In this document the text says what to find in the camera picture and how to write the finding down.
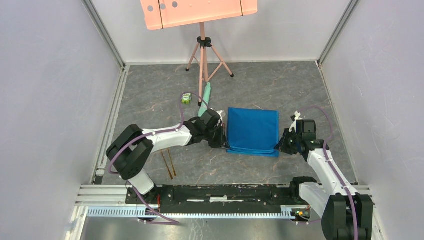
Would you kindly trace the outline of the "blue cloth napkin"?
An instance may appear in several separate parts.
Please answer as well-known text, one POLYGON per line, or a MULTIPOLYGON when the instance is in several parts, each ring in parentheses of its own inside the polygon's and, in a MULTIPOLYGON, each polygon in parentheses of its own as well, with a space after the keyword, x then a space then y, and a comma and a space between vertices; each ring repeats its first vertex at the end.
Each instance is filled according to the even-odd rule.
POLYGON ((228 108, 227 140, 230 154, 279 157, 279 112, 266 109, 228 108))

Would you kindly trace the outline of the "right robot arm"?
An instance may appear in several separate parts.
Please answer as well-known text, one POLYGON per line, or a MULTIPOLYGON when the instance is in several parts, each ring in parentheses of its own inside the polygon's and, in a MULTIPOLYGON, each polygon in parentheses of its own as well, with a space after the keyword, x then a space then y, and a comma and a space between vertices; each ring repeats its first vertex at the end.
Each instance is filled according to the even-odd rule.
POLYGON ((315 171, 320 183, 302 178, 289 189, 295 204, 306 201, 317 213, 327 240, 370 240, 373 234, 374 203, 361 194, 342 174, 327 142, 317 138, 314 120, 293 117, 275 149, 301 155, 315 171))

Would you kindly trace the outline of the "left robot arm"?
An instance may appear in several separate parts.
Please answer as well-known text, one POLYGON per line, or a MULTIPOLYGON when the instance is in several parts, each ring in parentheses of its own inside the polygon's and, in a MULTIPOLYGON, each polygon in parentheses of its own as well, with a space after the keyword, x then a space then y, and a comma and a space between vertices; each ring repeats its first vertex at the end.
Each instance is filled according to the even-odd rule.
POLYGON ((129 125, 106 150, 110 168, 123 180, 129 181, 145 204, 157 198, 155 183, 144 166, 152 153, 172 147, 183 147, 206 141, 210 148, 229 147, 224 129, 225 112, 211 108, 202 116, 160 129, 141 129, 129 125))

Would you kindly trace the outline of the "mint green flashlight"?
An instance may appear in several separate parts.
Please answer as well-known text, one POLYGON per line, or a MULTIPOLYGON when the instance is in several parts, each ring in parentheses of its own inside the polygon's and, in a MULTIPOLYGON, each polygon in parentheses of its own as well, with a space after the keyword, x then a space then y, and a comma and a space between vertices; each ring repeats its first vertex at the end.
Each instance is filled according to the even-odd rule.
POLYGON ((205 89, 204 89, 204 93, 203 93, 203 96, 202 96, 202 99, 204 101, 201 102, 201 105, 200 105, 200 108, 199 108, 199 111, 198 111, 198 117, 201 117, 209 108, 208 106, 209 106, 211 90, 212 90, 211 83, 208 82, 206 84, 205 89))

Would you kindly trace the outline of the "green owl toy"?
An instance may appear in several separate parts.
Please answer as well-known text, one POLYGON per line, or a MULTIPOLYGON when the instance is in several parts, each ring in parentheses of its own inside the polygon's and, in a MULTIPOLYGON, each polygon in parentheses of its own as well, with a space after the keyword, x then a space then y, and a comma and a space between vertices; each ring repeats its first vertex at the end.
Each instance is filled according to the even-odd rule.
POLYGON ((184 93, 182 96, 181 96, 181 103, 183 104, 183 105, 188 105, 188 104, 190 104, 191 103, 191 101, 192 101, 192 94, 191 93, 184 93))

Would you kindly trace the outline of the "gold fork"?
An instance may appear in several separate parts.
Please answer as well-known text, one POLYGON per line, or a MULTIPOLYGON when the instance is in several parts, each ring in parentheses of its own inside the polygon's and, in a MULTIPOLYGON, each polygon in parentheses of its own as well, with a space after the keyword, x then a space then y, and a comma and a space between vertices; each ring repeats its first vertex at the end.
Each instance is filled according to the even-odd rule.
POLYGON ((164 163, 165 163, 165 166, 166 166, 166 169, 167 169, 168 175, 169 175, 170 179, 171 179, 171 180, 173 180, 173 179, 174 179, 174 177, 173 177, 173 175, 172 175, 172 173, 171 173, 171 171, 170 171, 170 168, 169 168, 169 166, 168 166, 168 163, 167 163, 167 160, 166 160, 165 155, 164 155, 164 153, 163 153, 163 150, 160 150, 160 153, 161 153, 161 156, 162 156, 162 158, 163 158, 163 160, 164 160, 164 163))

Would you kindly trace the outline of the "pink music stand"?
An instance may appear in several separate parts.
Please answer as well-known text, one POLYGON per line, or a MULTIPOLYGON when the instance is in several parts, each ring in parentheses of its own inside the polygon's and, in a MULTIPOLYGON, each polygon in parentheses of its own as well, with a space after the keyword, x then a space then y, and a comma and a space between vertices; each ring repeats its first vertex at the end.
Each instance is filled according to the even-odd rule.
POLYGON ((200 36, 186 66, 191 69, 196 53, 199 58, 199 94, 206 92, 203 83, 209 83, 217 71, 224 67, 231 78, 234 73, 226 61, 206 36, 205 23, 235 17, 253 15, 258 11, 257 0, 141 0, 146 27, 148 30, 161 30, 192 24, 199 24, 200 36), (219 60, 219 65, 209 74, 207 49, 211 49, 219 60))

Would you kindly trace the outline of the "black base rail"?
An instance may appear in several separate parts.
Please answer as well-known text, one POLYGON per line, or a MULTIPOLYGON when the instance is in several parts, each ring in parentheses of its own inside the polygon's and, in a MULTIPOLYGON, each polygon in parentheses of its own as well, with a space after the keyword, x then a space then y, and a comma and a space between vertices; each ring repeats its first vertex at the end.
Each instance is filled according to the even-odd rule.
POLYGON ((161 214, 276 214, 282 206, 311 210, 295 186, 162 185, 143 195, 161 214))

